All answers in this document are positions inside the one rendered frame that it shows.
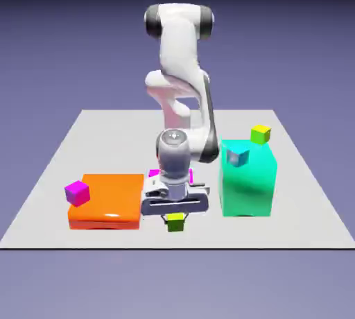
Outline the small cyan cube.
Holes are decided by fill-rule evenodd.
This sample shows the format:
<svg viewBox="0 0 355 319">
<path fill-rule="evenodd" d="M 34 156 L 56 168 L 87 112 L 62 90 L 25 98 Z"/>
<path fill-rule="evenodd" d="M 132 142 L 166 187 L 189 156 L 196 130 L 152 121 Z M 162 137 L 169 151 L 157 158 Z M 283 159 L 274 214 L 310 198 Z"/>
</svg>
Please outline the small cyan cube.
<svg viewBox="0 0 355 319">
<path fill-rule="evenodd" d="M 233 167 L 242 167 L 248 163 L 250 149 L 245 147 L 227 148 L 226 162 Z"/>
</svg>

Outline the small yellow-green cube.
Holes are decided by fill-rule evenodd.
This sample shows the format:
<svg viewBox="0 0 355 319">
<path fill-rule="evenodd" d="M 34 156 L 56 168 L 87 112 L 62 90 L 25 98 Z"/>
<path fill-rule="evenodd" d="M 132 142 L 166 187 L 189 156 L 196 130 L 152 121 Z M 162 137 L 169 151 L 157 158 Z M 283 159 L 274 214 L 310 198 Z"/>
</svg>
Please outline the small yellow-green cube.
<svg viewBox="0 0 355 319">
<path fill-rule="evenodd" d="M 166 215 L 166 224 L 168 232 L 183 232 L 184 231 L 184 213 L 173 213 Z"/>
<path fill-rule="evenodd" d="M 264 125 L 255 125 L 251 129 L 250 141 L 258 145 L 264 145 L 270 140 L 271 128 Z"/>
</svg>

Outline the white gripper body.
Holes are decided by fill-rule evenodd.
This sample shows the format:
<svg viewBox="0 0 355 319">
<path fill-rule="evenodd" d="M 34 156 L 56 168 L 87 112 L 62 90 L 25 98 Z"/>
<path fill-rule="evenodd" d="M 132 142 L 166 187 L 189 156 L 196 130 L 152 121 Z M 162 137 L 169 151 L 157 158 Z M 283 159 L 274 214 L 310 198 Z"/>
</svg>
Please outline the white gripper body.
<svg viewBox="0 0 355 319">
<path fill-rule="evenodd" d="M 173 213 L 196 213 L 205 212 L 208 208 L 208 196 L 205 193 L 196 193 L 182 200 L 147 198 L 141 203 L 141 214 L 151 216 Z"/>
</svg>

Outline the large orange box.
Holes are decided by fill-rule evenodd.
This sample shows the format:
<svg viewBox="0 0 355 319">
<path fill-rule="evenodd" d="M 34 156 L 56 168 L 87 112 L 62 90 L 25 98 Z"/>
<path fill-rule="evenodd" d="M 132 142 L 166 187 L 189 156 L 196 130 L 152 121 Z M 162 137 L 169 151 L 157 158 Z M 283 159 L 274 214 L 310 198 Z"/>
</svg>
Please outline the large orange box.
<svg viewBox="0 0 355 319">
<path fill-rule="evenodd" d="M 84 174 L 90 201 L 67 216 L 72 230 L 137 230 L 141 216 L 142 174 Z"/>
</svg>

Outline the small magenta cube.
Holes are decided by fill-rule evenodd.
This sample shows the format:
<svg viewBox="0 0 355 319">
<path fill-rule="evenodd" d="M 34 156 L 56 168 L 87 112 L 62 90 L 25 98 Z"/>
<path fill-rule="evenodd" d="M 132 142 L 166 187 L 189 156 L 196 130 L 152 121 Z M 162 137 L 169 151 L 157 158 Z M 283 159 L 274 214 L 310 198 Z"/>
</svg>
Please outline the small magenta cube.
<svg viewBox="0 0 355 319">
<path fill-rule="evenodd" d="M 90 201 L 89 186 L 78 180 L 64 188 L 67 201 L 74 207 L 79 207 Z"/>
</svg>

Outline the large teal box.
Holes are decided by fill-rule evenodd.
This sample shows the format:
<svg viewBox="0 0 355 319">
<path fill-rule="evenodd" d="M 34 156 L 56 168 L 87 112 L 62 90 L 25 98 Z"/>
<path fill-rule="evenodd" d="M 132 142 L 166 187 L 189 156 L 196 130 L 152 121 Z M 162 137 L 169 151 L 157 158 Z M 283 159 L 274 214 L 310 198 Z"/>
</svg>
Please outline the large teal box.
<svg viewBox="0 0 355 319">
<path fill-rule="evenodd" d="M 248 163 L 233 167 L 226 162 L 227 148 L 250 149 Z M 218 192 L 223 216 L 269 216 L 277 176 L 277 161 L 269 144 L 246 139 L 220 141 Z"/>
</svg>

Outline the large magenta box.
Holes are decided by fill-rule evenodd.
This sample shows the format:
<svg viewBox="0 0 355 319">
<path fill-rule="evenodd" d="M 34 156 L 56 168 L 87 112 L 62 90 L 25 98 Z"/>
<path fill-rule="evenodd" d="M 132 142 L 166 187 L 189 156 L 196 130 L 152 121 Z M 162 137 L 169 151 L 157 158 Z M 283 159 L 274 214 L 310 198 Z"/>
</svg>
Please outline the large magenta box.
<svg viewBox="0 0 355 319">
<path fill-rule="evenodd" d="M 159 169 L 150 169 L 148 172 L 148 177 L 153 177 L 156 175 L 159 175 L 160 170 Z M 189 183 L 193 183 L 193 169 L 189 169 Z"/>
</svg>

